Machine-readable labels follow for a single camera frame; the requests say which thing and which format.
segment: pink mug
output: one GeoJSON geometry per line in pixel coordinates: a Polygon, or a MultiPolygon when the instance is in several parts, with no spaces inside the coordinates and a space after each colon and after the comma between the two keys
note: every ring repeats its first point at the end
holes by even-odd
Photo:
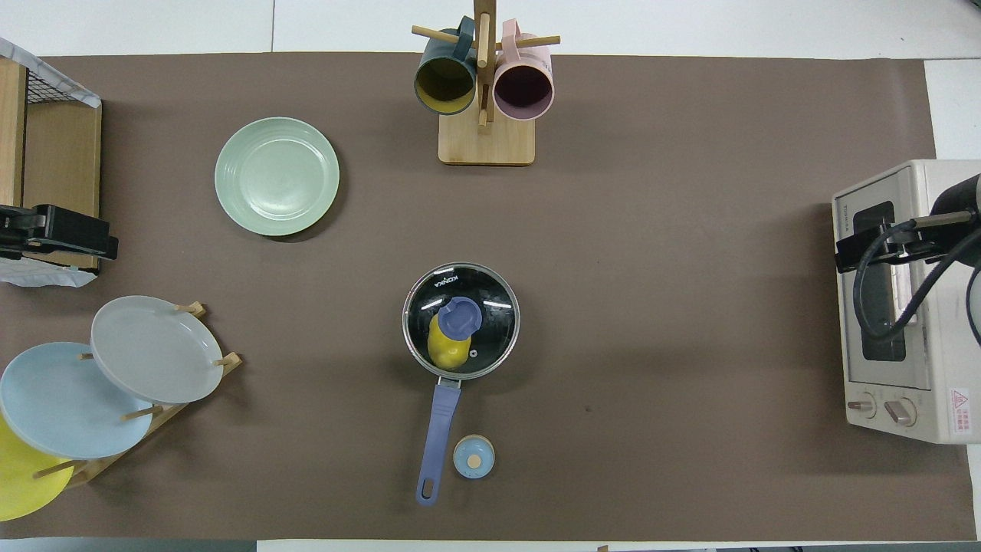
{"type": "Polygon", "coordinates": [[[493,103],[505,116],[531,121],[551,107],[555,86],[552,82],[551,52],[548,46],[518,48],[517,41],[535,38],[522,33],[517,20],[504,22],[502,55],[497,56],[493,75],[493,103]]]}

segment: white cloth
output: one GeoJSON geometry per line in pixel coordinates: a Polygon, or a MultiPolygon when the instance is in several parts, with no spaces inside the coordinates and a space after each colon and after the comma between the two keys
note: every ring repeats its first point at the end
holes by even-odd
{"type": "Polygon", "coordinates": [[[95,274],[75,266],[59,266],[50,262],[24,257],[20,260],[0,258],[0,282],[22,288],[67,286],[80,288],[95,279],[95,274]]]}

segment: handle hole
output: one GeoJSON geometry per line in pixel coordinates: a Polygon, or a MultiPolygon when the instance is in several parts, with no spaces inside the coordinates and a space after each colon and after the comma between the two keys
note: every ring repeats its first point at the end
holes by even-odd
{"type": "Polygon", "coordinates": [[[434,485],[436,485],[436,482],[432,479],[427,478],[423,480],[423,498],[426,500],[433,498],[434,485]]]}

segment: pan handle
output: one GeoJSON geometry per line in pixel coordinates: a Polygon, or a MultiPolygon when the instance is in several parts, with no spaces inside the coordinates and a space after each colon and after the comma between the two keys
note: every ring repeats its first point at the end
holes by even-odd
{"type": "Polygon", "coordinates": [[[430,413],[429,431],[426,433],[426,450],[423,452],[423,466],[419,470],[419,485],[416,487],[416,502],[423,506],[433,506],[439,496],[439,478],[446,459],[449,426],[453,423],[453,413],[460,401],[459,382],[454,382],[456,387],[440,383],[437,383],[433,392],[433,410],[430,413]]]}

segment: dark green mug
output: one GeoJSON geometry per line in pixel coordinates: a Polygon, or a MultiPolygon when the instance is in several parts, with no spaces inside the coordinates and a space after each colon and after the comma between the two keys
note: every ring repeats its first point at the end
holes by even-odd
{"type": "Polygon", "coordinates": [[[416,97],[434,113],[453,115],[469,107],[477,95],[474,20],[464,17],[460,27],[442,31],[460,38],[456,44],[430,38],[416,70],[416,97]]]}

